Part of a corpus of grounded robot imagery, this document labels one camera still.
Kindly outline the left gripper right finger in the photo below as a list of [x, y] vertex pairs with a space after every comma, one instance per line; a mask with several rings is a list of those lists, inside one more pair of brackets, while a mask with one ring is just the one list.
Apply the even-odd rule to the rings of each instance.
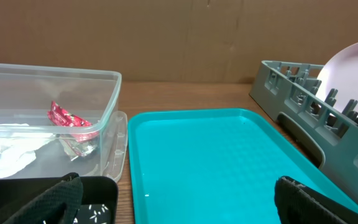
[[289, 176], [276, 181], [274, 202], [282, 224], [358, 224], [358, 213]]

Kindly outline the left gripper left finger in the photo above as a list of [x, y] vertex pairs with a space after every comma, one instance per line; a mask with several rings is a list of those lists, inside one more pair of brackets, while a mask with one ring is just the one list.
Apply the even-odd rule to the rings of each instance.
[[82, 197], [83, 184], [77, 173], [0, 179], [0, 223], [73, 223]]

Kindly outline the rice leftovers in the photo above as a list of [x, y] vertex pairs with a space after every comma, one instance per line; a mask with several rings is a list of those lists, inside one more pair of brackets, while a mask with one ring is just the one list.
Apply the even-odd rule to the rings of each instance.
[[82, 205], [69, 223], [72, 224], [111, 224], [114, 223], [115, 209], [108, 204]]

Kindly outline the red snack wrapper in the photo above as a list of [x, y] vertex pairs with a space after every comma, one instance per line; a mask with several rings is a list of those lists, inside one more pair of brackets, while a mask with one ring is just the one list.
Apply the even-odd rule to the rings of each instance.
[[88, 133], [83, 131], [83, 128], [93, 125], [91, 122], [68, 112], [55, 101], [51, 102], [47, 116], [54, 126], [65, 129], [65, 132], [58, 136], [66, 155], [71, 161], [79, 157], [87, 157], [97, 150], [99, 131]]

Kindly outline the white napkin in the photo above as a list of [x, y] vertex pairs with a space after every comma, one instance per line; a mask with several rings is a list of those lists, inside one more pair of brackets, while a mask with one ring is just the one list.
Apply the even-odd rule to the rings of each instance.
[[55, 139], [53, 133], [0, 132], [0, 179], [10, 177], [36, 160], [36, 150]]

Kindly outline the white round plate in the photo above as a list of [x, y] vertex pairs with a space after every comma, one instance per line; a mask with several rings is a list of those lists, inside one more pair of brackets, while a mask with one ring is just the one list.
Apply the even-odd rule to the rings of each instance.
[[343, 111], [350, 100], [356, 100], [355, 110], [358, 112], [358, 43], [333, 56], [317, 79], [321, 81], [316, 94], [320, 100], [325, 100], [331, 89], [337, 89], [333, 108]]

